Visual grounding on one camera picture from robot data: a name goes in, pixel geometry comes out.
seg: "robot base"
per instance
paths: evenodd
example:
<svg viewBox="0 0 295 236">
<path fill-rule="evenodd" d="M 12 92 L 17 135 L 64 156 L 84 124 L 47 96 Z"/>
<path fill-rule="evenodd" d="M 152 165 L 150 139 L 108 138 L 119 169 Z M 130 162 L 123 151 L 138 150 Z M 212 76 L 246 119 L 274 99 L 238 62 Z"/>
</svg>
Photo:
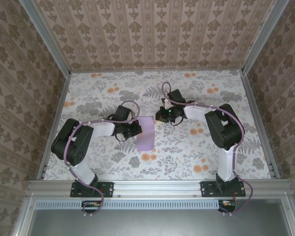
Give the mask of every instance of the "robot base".
<svg viewBox="0 0 295 236">
<path fill-rule="evenodd" d="M 243 182 L 238 178 L 231 181 L 224 182 L 218 174 L 216 174 L 216 181 L 202 181 L 200 182 L 201 195 L 203 198 L 207 197 L 233 197 L 236 193 L 237 197 L 245 197 L 246 192 Z"/>
<path fill-rule="evenodd" d="M 105 198 L 112 198 L 114 193 L 114 182 L 97 182 L 97 189 L 101 191 Z M 77 181 L 71 186 L 71 198 L 100 198 L 100 194 L 91 188 L 87 188 Z"/>
</svg>

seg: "patterned wallpaper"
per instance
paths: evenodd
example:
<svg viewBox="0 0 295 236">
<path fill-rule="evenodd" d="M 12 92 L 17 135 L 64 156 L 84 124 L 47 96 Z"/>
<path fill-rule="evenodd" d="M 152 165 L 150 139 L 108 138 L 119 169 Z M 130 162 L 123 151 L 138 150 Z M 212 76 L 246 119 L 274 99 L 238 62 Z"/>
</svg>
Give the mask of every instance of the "patterned wallpaper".
<svg viewBox="0 0 295 236">
<path fill-rule="evenodd" d="M 241 67 L 275 0 L 34 0 L 71 70 Z"/>
<path fill-rule="evenodd" d="M 0 0 L 0 236 L 35 179 L 64 78 L 17 0 Z"/>
<path fill-rule="evenodd" d="M 249 71 L 282 177 L 295 196 L 295 0 L 290 0 Z"/>
</svg>

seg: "ventilation slot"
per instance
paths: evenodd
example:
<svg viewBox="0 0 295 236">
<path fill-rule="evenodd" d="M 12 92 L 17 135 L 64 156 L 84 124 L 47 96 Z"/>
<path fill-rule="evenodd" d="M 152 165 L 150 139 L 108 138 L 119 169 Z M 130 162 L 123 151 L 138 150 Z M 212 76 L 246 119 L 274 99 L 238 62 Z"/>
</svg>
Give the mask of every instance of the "ventilation slot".
<svg viewBox="0 0 295 236">
<path fill-rule="evenodd" d="M 82 200 L 40 200 L 35 209 L 82 209 Z M 112 200 L 103 209 L 218 209 L 218 200 Z"/>
</svg>

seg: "floral tablecloth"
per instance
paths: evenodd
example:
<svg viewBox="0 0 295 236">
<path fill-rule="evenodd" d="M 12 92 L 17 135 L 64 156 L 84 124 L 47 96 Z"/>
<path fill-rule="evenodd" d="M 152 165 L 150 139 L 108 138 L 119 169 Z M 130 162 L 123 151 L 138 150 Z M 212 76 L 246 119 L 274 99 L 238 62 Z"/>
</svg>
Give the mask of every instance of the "floral tablecloth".
<svg viewBox="0 0 295 236">
<path fill-rule="evenodd" d="M 237 173 L 243 178 L 270 178 L 258 133 L 238 71 L 162 71 L 76 73 L 58 131 L 68 118 L 79 121 L 106 117 L 122 101 L 136 101 L 141 116 L 155 116 L 162 105 L 161 85 L 168 81 L 186 100 L 208 105 L 229 103 L 246 130 L 237 154 Z M 125 104 L 133 111 L 136 107 Z M 218 148 L 205 120 L 185 119 L 176 127 L 155 121 L 152 151 L 136 150 L 136 138 L 118 142 L 115 137 L 92 139 L 87 162 L 101 180 L 215 179 Z M 63 161 L 51 155 L 44 179 L 74 179 Z"/>
</svg>

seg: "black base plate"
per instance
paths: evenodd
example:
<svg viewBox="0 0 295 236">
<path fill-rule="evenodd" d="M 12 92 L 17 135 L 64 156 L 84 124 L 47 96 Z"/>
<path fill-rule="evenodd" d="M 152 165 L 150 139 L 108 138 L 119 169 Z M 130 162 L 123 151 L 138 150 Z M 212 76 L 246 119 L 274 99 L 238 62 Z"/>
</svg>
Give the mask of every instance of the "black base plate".
<svg viewBox="0 0 295 236">
<path fill-rule="evenodd" d="M 97 187 L 105 198 L 112 198 L 114 193 L 114 182 L 98 182 Z M 73 182 L 70 192 L 71 198 L 100 198 L 100 194 L 91 189 L 81 185 L 78 182 Z"/>
<path fill-rule="evenodd" d="M 238 181 L 232 185 L 231 188 L 225 191 L 225 194 L 221 194 L 219 189 L 216 187 L 215 181 L 202 181 L 200 182 L 201 186 L 201 195 L 203 198 L 207 197 L 234 197 L 234 192 L 236 193 L 236 197 L 245 197 L 246 192 L 245 189 L 241 189 L 244 187 L 243 182 Z"/>
</svg>

